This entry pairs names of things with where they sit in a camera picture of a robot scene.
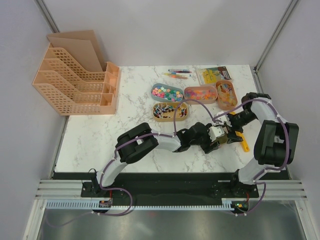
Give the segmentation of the round gold jar lid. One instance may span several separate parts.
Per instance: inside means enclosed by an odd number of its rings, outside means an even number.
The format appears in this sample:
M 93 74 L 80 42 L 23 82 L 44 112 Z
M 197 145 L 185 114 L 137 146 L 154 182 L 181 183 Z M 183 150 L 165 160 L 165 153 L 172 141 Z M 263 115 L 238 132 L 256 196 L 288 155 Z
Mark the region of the round gold jar lid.
M 219 146 L 224 145 L 224 144 L 227 144 L 227 143 L 228 143 L 228 135 L 227 135 L 227 134 L 224 134 L 224 135 L 218 137 L 218 138 L 216 139 L 216 141 L 217 141 L 217 143 L 218 143 Z

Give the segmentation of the yellow plastic scoop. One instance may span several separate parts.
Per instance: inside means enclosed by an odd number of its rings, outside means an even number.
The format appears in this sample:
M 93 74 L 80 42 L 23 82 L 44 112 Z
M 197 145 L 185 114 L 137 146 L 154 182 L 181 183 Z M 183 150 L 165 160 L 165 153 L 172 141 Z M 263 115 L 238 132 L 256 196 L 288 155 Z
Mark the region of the yellow plastic scoop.
M 248 145 L 248 143 L 247 143 L 247 140 L 246 140 L 246 138 L 245 138 L 245 136 L 244 136 L 243 127 L 241 127 L 240 129 L 241 129 L 241 131 L 235 131 L 235 132 L 237 132 L 237 134 L 238 134 L 239 136 L 241 136 L 241 137 L 243 138 L 243 141 L 242 141 L 242 142 L 238 142 L 238 143 L 240 143 L 240 145 L 241 145 L 241 147 L 242 147 L 242 150 L 243 150 L 245 153 L 248 153 L 248 152 L 250 151 L 250 148 L 249 148 L 249 145 Z

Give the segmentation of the pink tray of gummy candies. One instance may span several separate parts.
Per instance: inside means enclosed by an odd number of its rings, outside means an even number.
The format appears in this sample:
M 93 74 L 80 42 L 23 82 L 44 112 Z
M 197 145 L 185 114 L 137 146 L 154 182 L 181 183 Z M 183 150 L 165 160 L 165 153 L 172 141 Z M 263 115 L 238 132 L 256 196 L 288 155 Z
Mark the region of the pink tray of gummy candies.
M 189 86 L 184 89 L 184 98 L 189 105 L 197 105 L 198 103 L 191 100 L 197 100 L 202 104 L 213 104 L 218 97 L 218 93 L 213 86 Z

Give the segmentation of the tan tray of lollipops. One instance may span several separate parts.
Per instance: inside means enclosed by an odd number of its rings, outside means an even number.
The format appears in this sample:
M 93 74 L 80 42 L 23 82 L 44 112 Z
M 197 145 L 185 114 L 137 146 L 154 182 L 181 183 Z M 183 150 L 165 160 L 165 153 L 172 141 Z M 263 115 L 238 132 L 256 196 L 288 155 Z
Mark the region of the tan tray of lollipops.
M 157 122 L 173 122 L 174 113 L 178 106 L 178 102 L 159 102 L 152 107 L 152 115 Z M 175 115 L 175 121 L 181 122 L 188 118 L 189 110 L 185 103 L 178 107 Z

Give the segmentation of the grey tray of colourful candies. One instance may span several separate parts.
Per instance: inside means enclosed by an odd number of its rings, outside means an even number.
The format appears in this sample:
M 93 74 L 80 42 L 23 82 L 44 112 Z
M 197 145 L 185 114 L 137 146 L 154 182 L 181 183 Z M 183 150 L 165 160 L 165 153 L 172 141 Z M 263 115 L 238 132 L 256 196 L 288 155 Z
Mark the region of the grey tray of colourful candies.
M 180 88 L 166 85 L 163 83 L 156 83 L 150 90 L 151 98 L 158 102 L 176 103 L 181 102 L 185 95 Z

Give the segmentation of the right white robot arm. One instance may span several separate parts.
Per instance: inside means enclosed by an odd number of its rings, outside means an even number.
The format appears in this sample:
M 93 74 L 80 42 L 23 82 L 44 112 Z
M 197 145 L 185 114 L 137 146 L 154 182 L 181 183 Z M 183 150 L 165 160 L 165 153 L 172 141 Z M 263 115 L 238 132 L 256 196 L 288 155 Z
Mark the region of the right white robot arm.
M 253 158 L 238 169 L 230 180 L 229 191 L 235 197 L 251 194 L 256 182 L 269 171 L 281 171 L 291 164 L 298 141 L 299 126 L 286 121 L 273 106 L 271 97 L 264 93 L 247 93 L 241 99 L 243 110 L 227 114 L 228 144 L 239 141 L 237 132 L 254 120 L 261 124 L 253 149 Z

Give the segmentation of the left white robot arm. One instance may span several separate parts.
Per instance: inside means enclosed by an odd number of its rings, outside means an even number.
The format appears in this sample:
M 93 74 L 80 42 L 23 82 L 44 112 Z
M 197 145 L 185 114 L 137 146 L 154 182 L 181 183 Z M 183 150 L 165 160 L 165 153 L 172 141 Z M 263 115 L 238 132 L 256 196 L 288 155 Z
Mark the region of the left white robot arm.
M 126 192 L 129 196 L 143 194 L 143 187 L 147 185 L 145 181 L 142 185 L 131 185 L 129 191 L 120 186 L 112 186 L 126 166 L 140 161 L 155 149 L 182 153 L 191 146 L 199 146 L 205 154 L 209 154 L 219 148 L 221 145 L 219 138 L 224 135 L 221 126 L 213 126 L 211 123 L 204 125 L 197 122 L 189 129 L 184 128 L 170 135 L 153 130 L 144 122 L 118 137 L 114 158 L 102 171 L 95 172 L 91 178 L 92 190 L 89 190 L 88 182 L 82 184 L 81 196 L 94 198 L 111 196 L 115 191 Z

